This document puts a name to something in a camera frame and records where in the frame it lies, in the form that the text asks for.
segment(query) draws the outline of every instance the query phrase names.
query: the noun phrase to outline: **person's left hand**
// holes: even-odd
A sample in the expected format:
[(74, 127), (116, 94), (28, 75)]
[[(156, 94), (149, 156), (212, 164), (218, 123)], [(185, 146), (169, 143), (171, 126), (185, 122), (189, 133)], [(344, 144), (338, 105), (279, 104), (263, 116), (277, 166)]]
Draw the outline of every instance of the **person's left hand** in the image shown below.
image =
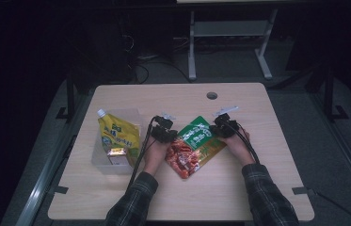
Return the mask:
[(154, 137), (149, 137), (144, 155), (145, 167), (143, 171), (154, 176), (167, 155), (170, 143), (162, 143)]

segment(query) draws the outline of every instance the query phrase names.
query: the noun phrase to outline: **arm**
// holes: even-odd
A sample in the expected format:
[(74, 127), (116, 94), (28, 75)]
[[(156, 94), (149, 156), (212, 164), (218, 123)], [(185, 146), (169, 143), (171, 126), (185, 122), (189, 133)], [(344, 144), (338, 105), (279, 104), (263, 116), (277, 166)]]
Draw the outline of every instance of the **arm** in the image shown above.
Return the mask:
[(158, 183), (154, 175), (166, 157), (169, 143), (149, 138), (145, 153), (145, 167), (129, 190), (107, 213), (104, 225), (144, 225), (149, 204)]
[[(239, 132), (246, 138), (249, 133)], [(290, 202), (273, 183), (265, 166), (256, 164), (246, 144), (238, 136), (222, 138), (242, 165), (250, 211), (256, 225), (298, 225), (298, 218)]]

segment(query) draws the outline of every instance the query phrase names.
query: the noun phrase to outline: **white stand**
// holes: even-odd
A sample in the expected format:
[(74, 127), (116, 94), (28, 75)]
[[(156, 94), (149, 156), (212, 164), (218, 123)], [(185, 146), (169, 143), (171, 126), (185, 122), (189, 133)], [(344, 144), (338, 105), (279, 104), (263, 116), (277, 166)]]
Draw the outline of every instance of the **white stand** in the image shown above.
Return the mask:
[(275, 22), (277, 9), (273, 9), (269, 21), (224, 21), (224, 22), (195, 22), (195, 12), (190, 15), (190, 46), (189, 46), (189, 79), (196, 80), (195, 37), (213, 36), (263, 36), (263, 43), (255, 50), (265, 79), (272, 79), (272, 74), (263, 56), (269, 42)]

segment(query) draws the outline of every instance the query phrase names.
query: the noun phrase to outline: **wooden table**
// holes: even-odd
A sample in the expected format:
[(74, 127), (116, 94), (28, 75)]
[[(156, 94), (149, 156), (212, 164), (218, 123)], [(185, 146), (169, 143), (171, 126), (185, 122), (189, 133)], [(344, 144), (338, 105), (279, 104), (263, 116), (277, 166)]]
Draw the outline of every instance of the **wooden table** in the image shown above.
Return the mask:
[[(217, 94), (216, 100), (206, 97)], [(162, 111), (175, 116), (172, 129), (181, 130), (197, 116), (209, 123), (221, 107), (239, 106), (232, 119), (251, 135), (251, 144), (300, 220), (314, 213), (308, 196), (295, 195), (303, 186), (277, 116), (262, 84), (173, 84), (100, 86), (96, 89), (79, 131), (48, 215), (52, 219), (104, 219), (124, 194), (130, 175), (103, 175), (91, 163), (99, 137), (97, 110), (137, 108), (147, 127)], [(167, 163), (156, 174), (159, 182), (148, 220), (252, 220), (241, 167), (225, 148), (187, 180)]]

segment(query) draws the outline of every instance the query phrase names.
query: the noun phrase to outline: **food package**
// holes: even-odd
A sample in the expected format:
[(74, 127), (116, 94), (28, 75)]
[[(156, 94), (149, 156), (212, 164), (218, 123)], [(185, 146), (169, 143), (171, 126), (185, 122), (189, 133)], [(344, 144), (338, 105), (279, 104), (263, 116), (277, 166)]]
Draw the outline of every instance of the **food package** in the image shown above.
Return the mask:
[(139, 128), (102, 109), (98, 114), (103, 148), (111, 164), (133, 167), (139, 156)]
[(167, 149), (167, 163), (182, 179), (199, 170), (226, 144), (211, 133), (209, 123), (198, 116), (178, 134)]

